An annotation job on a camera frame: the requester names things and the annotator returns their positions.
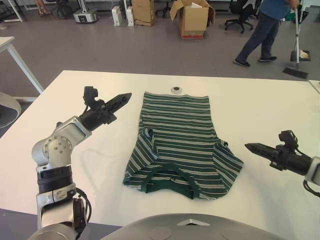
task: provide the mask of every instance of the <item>cardboard box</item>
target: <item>cardboard box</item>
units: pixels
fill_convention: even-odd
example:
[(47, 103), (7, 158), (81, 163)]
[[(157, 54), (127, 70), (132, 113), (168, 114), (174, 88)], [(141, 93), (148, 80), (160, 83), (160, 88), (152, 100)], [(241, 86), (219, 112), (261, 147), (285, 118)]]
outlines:
[(202, 39), (209, 22), (215, 22), (216, 12), (205, 0), (177, 0), (173, 2), (170, 18), (179, 11), (179, 31), (183, 39)]
[(152, 26), (155, 24), (154, 0), (132, 0), (134, 24)]

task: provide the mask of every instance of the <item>striped shirt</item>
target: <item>striped shirt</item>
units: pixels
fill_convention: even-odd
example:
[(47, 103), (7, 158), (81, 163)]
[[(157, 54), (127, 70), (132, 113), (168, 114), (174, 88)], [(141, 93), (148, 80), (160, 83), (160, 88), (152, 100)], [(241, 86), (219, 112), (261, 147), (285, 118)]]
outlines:
[(124, 185), (212, 200), (229, 192), (242, 167), (228, 143), (217, 137), (208, 96), (144, 93)]

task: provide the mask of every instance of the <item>man sweeping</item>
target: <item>man sweeping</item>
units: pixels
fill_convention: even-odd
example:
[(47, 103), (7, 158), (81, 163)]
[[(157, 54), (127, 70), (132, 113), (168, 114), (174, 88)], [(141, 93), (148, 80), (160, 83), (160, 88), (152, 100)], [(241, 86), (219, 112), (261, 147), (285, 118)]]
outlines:
[(276, 60), (277, 57), (271, 54), (271, 47), (277, 36), (280, 20), (287, 15), (290, 8), (296, 9), (298, 4), (299, 0), (264, 0), (260, 7), (259, 22), (233, 63), (250, 67), (247, 58), (260, 44), (261, 57), (258, 61), (264, 63)]

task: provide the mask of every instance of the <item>blue jeans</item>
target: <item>blue jeans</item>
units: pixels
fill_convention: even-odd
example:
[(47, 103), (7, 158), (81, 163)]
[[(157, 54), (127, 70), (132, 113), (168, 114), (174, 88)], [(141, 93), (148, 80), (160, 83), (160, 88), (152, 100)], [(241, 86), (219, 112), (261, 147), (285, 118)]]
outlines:
[(242, 51), (236, 57), (240, 63), (245, 63), (248, 56), (261, 44), (261, 58), (268, 59), (271, 55), (271, 47), (279, 30), (280, 21), (260, 12), (259, 22), (250, 39), (244, 45)]

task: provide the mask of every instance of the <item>small round object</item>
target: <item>small round object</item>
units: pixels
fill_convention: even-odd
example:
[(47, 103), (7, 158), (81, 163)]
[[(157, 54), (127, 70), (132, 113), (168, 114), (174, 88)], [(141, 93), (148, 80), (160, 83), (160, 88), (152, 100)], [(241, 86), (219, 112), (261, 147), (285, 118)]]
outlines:
[(182, 93), (182, 88), (178, 87), (178, 86), (174, 86), (173, 88), (171, 88), (171, 92), (173, 94), (180, 94), (180, 93)]

